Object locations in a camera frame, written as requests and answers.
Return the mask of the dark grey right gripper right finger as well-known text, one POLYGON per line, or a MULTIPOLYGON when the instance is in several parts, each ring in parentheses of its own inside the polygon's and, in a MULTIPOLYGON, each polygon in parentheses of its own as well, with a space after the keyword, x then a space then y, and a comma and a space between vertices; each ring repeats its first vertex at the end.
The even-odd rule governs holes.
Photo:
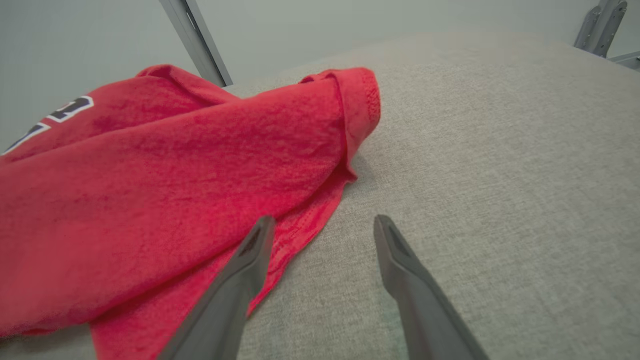
POLYGON ((487 360, 462 317, 387 215, 374 218, 382 284, 396 301, 410 360, 487 360))

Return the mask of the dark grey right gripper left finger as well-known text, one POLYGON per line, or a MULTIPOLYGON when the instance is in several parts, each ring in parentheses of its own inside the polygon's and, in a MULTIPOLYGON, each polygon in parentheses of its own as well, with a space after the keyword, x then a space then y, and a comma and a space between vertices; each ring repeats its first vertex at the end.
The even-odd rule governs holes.
POLYGON ((250 303, 266 283, 275 219, 256 221, 178 330, 159 360, 235 360, 250 303))

